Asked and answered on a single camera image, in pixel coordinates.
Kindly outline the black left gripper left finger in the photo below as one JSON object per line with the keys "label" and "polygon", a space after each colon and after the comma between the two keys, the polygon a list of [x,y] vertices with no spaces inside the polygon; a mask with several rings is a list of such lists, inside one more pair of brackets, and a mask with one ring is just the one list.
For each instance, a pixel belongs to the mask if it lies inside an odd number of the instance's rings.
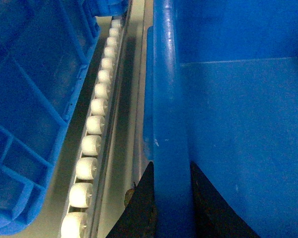
{"label": "black left gripper left finger", "polygon": [[154,201],[154,166],[147,165],[123,214],[111,229],[108,238],[154,238],[157,207]]}

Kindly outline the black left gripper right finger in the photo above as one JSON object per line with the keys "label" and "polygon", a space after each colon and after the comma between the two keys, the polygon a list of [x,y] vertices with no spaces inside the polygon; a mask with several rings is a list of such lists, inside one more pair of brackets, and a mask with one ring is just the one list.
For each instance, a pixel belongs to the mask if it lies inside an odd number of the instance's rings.
{"label": "black left gripper right finger", "polygon": [[230,207],[199,166],[191,161],[191,186],[198,238],[258,238]]}

